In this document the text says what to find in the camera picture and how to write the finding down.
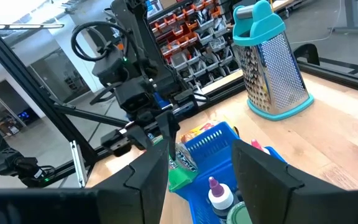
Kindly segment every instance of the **wooden table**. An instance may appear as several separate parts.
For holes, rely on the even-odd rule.
[[[241,75],[241,71],[236,72],[213,85]],[[358,189],[358,91],[305,73],[303,78],[315,102],[294,117],[274,122],[257,116],[249,109],[244,91],[182,121],[178,136],[224,114],[237,126],[243,141],[258,139],[264,146],[273,146],[291,165],[344,189]],[[133,149],[120,158],[99,161],[87,187],[113,175],[139,155]],[[187,201],[167,192],[161,223],[192,223]]]

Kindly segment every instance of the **teal grater handle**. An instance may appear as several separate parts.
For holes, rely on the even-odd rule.
[[[252,14],[247,16],[243,13],[246,11],[252,11]],[[259,45],[285,30],[283,20],[273,13],[267,1],[259,1],[253,6],[237,6],[233,15],[233,40],[238,46]],[[249,37],[242,37],[246,32],[249,32]]]

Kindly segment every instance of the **blue plastic basket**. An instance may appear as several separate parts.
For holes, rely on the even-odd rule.
[[[185,144],[197,164],[199,175],[192,183],[175,193],[189,202],[193,223],[220,224],[208,200],[208,178],[213,176],[220,183],[229,186],[232,191],[237,189],[231,162],[231,146],[235,139],[239,139],[239,136],[226,122],[222,122]],[[266,148],[271,155],[283,161],[272,147]]]

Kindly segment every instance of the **green cap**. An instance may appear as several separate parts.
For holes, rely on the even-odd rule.
[[[227,215],[227,224],[252,224],[244,202],[240,202],[230,209]]]

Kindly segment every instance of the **ceiling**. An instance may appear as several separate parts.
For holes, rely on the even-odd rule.
[[[72,12],[86,0],[0,0],[0,24],[42,24]],[[37,30],[0,30],[0,36],[12,47]]]

